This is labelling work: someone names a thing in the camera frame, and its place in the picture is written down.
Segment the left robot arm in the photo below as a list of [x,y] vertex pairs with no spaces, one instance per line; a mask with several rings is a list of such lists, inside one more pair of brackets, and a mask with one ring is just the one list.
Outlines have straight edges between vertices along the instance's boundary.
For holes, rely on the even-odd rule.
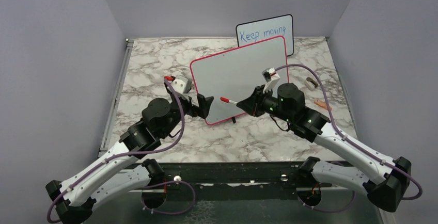
[[118,142],[77,175],[52,180],[45,188],[52,204],[47,218],[56,211],[62,223],[83,223],[107,202],[142,186],[156,188],[163,182],[164,172],[154,159],[145,160],[132,170],[126,168],[151,153],[159,153],[161,140],[170,135],[184,116],[207,118],[213,97],[197,95],[198,105],[190,97],[172,94],[171,101],[156,98],[142,111],[142,118],[123,133]]

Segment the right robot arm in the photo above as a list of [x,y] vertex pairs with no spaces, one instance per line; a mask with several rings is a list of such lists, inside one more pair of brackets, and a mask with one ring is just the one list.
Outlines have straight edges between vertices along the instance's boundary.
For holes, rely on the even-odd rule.
[[351,167],[340,167],[318,158],[309,158],[298,172],[304,186],[315,182],[331,183],[366,195],[376,207],[395,212],[410,184],[411,162],[394,159],[336,131],[324,114],[305,105],[305,94],[293,83],[281,84],[277,96],[258,86],[237,107],[259,117],[269,114],[286,121],[288,130],[336,153]]

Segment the red capped white marker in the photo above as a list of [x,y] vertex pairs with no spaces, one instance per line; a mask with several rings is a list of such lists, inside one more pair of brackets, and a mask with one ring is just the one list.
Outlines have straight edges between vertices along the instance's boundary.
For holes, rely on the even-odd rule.
[[225,98],[225,97],[220,97],[220,100],[221,100],[222,102],[225,102],[225,103],[230,103],[230,104],[233,104],[233,105],[237,105],[237,102],[236,102],[236,101],[230,100],[230,99]]

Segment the red framed whiteboard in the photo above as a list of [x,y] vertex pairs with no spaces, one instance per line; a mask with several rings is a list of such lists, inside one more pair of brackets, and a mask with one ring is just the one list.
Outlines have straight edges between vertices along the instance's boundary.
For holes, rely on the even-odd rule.
[[214,100],[206,124],[215,125],[245,112],[231,101],[248,98],[254,88],[265,84],[263,71],[287,63],[286,41],[275,36],[244,46],[221,51],[190,62],[190,71],[198,93]]

